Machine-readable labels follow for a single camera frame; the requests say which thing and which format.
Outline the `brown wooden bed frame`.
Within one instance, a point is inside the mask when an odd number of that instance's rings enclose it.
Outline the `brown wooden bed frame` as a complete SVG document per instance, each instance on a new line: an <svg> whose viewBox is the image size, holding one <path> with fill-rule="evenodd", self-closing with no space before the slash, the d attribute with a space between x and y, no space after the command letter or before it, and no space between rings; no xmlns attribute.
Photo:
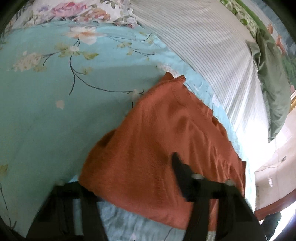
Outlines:
<svg viewBox="0 0 296 241"><path fill-rule="evenodd" d="M296 189L294 189L292 192L284 196L283 198L279 199L278 201L269 204L266 207L263 207L261 209L255 210L255 216L256 218L261 221L265 219L266 216L280 212L284 210L285 208L289 207L293 202L296 200Z"/></svg>

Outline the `white striped pillow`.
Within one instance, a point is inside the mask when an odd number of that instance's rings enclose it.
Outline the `white striped pillow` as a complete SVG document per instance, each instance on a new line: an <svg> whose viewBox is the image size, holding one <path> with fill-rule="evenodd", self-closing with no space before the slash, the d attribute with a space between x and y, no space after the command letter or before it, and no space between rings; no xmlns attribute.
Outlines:
<svg viewBox="0 0 296 241"><path fill-rule="evenodd" d="M268 121L251 35L218 1L132 1L137 21L211 85L241 146L241 158L259 164L267 148Z"/></svg>

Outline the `green pillow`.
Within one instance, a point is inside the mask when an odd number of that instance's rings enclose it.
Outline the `green pillow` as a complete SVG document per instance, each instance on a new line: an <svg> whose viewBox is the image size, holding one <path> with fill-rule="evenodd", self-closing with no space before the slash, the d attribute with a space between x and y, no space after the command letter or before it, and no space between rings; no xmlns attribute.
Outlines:
<svg viewBox="0 0 296 241"><path fill-rule="evenodd" d="M255 40L255 43L248 43L248 47L257 66L268 119L268 141L271 142L290 112L290 85L274 39L266 30L259 29Z"/></svg>

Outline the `rust orange knit cloth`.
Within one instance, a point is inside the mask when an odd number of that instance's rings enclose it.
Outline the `rust orange knit cloth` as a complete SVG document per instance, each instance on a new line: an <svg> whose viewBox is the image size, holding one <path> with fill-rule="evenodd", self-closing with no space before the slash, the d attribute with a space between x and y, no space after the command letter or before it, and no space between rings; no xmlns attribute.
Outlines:
<svg viewBox="0 0 296 241"><path fill-rule="evenodd" d="M171 155L208 180L234 181L240 192L246 166L212 110L184 83L184 76L166 73L93 147L79 176L83 187L115 206L182 230L192 204L182 197Z"/></svg>

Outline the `pink floral white pillow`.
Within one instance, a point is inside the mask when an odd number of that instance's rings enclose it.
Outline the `pink floral white pillow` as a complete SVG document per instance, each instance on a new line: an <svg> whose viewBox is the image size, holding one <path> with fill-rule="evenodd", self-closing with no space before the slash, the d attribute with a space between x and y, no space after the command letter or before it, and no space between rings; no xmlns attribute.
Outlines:
<svg viewBox="0 0 296 241"><path fill-rule="evenodd" d="M7 29L27 28L50 21L137 24L130 1L29 1L6 25Z"/></svg>

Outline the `green cartoon print cloth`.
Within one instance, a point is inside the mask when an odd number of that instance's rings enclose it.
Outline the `green cartoon print cloth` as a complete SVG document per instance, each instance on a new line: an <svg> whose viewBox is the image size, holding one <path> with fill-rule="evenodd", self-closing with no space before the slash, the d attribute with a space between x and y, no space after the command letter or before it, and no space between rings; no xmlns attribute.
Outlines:
<svg viewBox="0 0 296 241"><path fill-rule="evenodd" d="M280 17L263 1L220 0L255 37L259 29L266 30L279 49L282 63L290 83L290 92L295 92L295 40Z"/></svg>

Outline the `light blue floral bedsheet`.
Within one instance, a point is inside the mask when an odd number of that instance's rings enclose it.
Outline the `light blue floral bedsheet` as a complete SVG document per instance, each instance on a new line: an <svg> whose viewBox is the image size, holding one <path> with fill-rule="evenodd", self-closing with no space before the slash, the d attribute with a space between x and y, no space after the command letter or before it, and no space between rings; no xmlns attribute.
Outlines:
<svg viewBox="0 0 296 241"><path fill-rule="evenodd" d="M184 75L238 152L239 135L210 84L142 28L58 21L1 42L1 217L25 235L59 181L75 181L88 152L160 77Z"/></svg>

